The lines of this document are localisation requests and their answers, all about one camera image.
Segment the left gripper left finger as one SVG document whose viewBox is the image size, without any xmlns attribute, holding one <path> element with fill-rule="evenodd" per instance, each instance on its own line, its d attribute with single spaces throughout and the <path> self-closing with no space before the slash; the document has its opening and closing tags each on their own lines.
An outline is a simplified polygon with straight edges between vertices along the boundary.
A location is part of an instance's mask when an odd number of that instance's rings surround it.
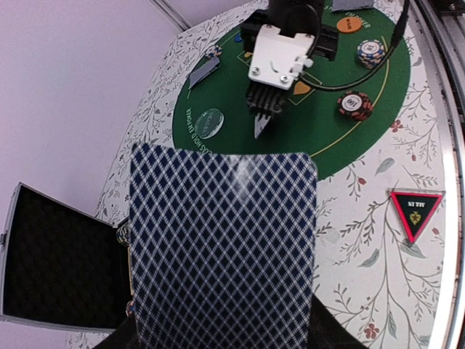
<svg viewBox="0 0 465 349">
<path fill-rule="evenodd" d="M 138 349 L 139 340 L 135 316 L 128 316 L 124 322 L 94 349 Z"/>
</svg>

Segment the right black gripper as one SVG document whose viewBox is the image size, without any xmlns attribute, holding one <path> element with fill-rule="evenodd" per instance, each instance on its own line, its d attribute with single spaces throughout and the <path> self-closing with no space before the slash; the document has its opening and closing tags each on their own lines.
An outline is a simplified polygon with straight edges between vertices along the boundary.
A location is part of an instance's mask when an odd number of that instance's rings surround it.
<svg viewBox="0 0 465 349">
<path fill-rule="evenodd" d="M 330 62 L 336 58 L 339 32 L 333 26 L 322 23 L 322 11 L 316 15 L 304 10 L 293 10 L 286 14 L 285 10 L 271 13 L 270 10 L 256 10 L 240 24 L 240 36 L 243 49 L 253 53 L 259 30 L 263 25 L 274 25 L 284 36 L 292 37 L 296 33 L 309 33 L 315 36 L 315 48 L 312 55 L 319 55 Z"/>
</svg>

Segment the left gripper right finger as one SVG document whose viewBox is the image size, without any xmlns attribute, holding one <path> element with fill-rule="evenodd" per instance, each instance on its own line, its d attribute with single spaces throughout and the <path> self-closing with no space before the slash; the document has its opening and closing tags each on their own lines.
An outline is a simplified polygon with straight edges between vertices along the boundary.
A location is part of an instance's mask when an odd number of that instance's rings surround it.
<svg viewBox="0 0 465 349">
<path fill-rule="evenodd" d="M 329 312 L 317 297 L 312 298 L 308 348 L 311 349 L 366 349 Z"/>
</svg>

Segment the orange big blind button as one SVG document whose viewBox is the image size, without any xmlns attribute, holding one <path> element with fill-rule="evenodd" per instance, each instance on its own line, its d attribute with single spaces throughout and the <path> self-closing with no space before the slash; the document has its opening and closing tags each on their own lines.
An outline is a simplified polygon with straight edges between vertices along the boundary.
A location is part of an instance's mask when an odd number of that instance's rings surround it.
<svg viewBox="0 0 465 349">
<path fill-rule="evenodd" d="M 344 17 L 338 21 L 336 28 L 340 33 L 356 33 L 363 27 L 363 21 L 358 17 Z"/>
</svg>

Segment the clear acrylic dealer button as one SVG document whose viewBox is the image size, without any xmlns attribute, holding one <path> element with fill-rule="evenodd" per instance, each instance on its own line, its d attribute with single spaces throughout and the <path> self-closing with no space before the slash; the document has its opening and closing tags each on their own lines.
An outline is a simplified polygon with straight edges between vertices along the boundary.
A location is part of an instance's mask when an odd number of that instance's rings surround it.
<svg viewBox="0 0 465 349">
<path fill-rule="evenodd" d="M 224 123 L 224 114 L 217 108 L 210 108 L 198 117 L 194 130 L 197 136 L 206 140 L 215 136 Z"/>
</svg>

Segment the black red chip stack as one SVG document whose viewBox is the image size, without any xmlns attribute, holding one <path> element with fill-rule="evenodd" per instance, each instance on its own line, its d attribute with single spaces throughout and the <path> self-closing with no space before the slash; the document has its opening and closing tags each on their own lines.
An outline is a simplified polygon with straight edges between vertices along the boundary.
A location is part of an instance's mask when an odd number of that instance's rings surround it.
<svg viewBox="0 0 465 349">
<path fill-rule="evenodd" d="M 365 121 L 373 113 L 373 103 L 366 93 L 348 91 L 337 101 L 338 111 L 353 121 Z"/>
</svg>

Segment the dealt blue checkered cards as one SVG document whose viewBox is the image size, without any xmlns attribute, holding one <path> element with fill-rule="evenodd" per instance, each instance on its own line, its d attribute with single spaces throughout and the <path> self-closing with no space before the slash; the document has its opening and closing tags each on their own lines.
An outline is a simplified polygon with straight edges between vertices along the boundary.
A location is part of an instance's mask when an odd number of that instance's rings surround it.
<svg viewBox="0 0 465 349">
<path fill-rule="evenodd" d="M 331 5 L 332 12 L 348 12 L 363 9 L 372 9 L 374 0 L 333 0 Z"/>
</svg>

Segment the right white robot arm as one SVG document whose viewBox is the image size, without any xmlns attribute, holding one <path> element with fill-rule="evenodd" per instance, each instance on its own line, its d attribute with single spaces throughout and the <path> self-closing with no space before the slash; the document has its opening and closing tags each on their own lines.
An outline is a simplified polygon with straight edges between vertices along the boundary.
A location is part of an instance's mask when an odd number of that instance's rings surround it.
<svg viewBox="0 0 465 349">
<path fill-rule="evenodd" d="M 338 49 L 337 28 L 323 23 L 323 1 L 270 1 L 266 9 L 258 9 L 240 24 L 243 50 L 252 53 L 259 30 L 263 25 L 273 25 L 282 36 L 297 33 L 316 38 L 312 55 L 334 61 Z"/>
</svg>

